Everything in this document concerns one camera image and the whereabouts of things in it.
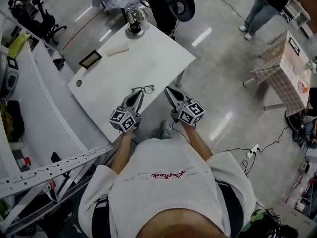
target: gray pants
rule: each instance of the gray pants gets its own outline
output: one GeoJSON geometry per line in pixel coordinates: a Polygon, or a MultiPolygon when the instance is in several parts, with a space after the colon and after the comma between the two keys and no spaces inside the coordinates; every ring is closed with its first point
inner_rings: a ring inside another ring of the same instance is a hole
{"type": "Polygon", "coordinates": [[[275,15],[278,15],[278,10],[266,0],[255,0],[244,25],[250,35],[255,35],[275,15]]]}

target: tiled floor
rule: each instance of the tiled floor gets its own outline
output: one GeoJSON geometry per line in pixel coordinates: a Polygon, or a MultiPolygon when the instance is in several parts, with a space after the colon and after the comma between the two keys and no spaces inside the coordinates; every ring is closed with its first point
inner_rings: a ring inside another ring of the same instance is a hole
{"type": "MultiPolygon", "coordinates": [[[[43,0],[53,8],[53,14],[68,26],[59,37],[58,48],[64,51],[71,68],[76,72],[78,62],[91,50],[100,47],[114,32],[124,25],[119,11],[110,15],[100,8],[91,8],[77,22],[75,20],[91,6],[90,0],[43,0]],[[73,36],[91,20],[74,38],[73,36]],[[99,39],[109,29],[112,32],[101,42],[99,39]]],[[[244,18],[254,0],[226,0],[244,18]]],[[[196,14],[186,23],[180,23],[175,32],[177,42],[189,50],[196,59],[186,69],[182,89],[198,100],[207,110],[197,131],[215,151],[232,148],[251,148],[255,144],[263,149],[276,141],[287,126],[284,110],[264,111],[263,105],[279,103],[272,89],[263,85],[261,91],[252,92],[242,86],[250,78],[250,70],[262,65],[258,54],[266,42],[285,30],[290,30],[307,50],[303,33],[288,25],[284,18],[276,16],[256,37],[246,41],[238,29],[243,20],[220,0],[195,0],[196,14]],[[212,32],[196,47],[192,42],[207,28],[212,32]]],[[[155,24],[151,11],[149,22],[155,24]]],[[[138,139],[157,131],[162,120],[170,118],[171,107],[162,93],[142,113],[138,139]]],[[[249,173],[256,196],[269,206],[274,199],[283,196],[298,177],[297,168],[304,159],[301,150],[291,139],[291,131],[285,130],[279,144],[258,153],[249,173]]],[[[246,152],[232,151],[238,162],[246,152]]]]}

